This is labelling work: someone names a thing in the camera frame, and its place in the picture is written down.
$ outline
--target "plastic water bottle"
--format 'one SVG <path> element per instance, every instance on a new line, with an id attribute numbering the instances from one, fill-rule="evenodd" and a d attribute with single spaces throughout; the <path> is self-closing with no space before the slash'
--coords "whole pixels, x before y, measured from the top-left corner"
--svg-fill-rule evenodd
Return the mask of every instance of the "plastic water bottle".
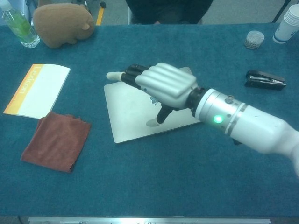
<path id="1" fill-rule="evenodd" d="M 2 19 L 20 39 L 21 44 L 28 48 L 35 48 L 39 43 L 39 36 L 21 11 L 13 9 L 8 0 L 0 0 L 3 11 Z"/>

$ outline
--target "white paper cup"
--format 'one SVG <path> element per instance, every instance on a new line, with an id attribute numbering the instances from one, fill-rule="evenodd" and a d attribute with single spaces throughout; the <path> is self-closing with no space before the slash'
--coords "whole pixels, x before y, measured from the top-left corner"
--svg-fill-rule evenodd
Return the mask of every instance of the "white paper cup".
<path id="1" fill-rule="evenodd" d="M 276 43 L 286 43 L 299 30 L 299 4 L 292 5 L 285 13 L 277 28 L 273 40 Z"/>

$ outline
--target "stuffed animal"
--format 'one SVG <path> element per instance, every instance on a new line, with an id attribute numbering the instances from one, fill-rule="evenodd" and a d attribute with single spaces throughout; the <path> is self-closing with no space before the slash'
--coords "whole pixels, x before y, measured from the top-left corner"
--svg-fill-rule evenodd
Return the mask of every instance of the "stuffed animal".
<path id="1" fill-rule="evenodd" d="M 94 32 L 94 20 L 84 6 L 71 3 L 46 4 L 33 14 L 34 28 L 50 48 L 75 44 Z"/>

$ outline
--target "robotic hand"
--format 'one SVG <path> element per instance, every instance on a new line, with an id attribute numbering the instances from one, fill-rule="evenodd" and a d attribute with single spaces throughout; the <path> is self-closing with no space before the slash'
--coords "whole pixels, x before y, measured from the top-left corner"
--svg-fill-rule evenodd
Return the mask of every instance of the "robotic hand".
<path id="1" fill-rule="evenodd" d="M 131 65 L 125 72 L 109 72 L 107 78 L 141 89 L 161 102 L 156 126 L 173 110 L 190 108 L 195 118 L 220 129 L 235 144 L 289 157 L 299 177 L 299 132 L 284 120 L 233 96 L 199 87 L 195 76 L 164 63 L 151 67 Z"/>

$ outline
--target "orange stripe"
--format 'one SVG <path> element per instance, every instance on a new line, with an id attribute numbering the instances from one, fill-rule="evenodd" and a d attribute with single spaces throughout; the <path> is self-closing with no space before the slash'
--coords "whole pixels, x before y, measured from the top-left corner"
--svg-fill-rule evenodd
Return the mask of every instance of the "orange stripe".
<path id="1" fill-rule="evenodd" d="M 3 113 L 8 113 L 8 114 L 18 113 L 20 106 L 22 105 L 27 93 L 29 92 L 31 86 L 36 80 L 42 67 L 43 67 L 42 64 L 33 64 L 31 66 L 26 76 L 24 77 L 21 85 L 15 92 L 13 98 L 11 99 L 11 101 L 9 102 L 8 106 L 6 107 Z"/>
<path id="2" fill-rule="evenodd" d="M 97 23 L 96 23 L 97 26 L 101 25 L 101 23 L 102 23 L 103 13 L 104 13 L 104 9 L 102 7 L 100 7 L 98 19 L 97 19 Z"/>

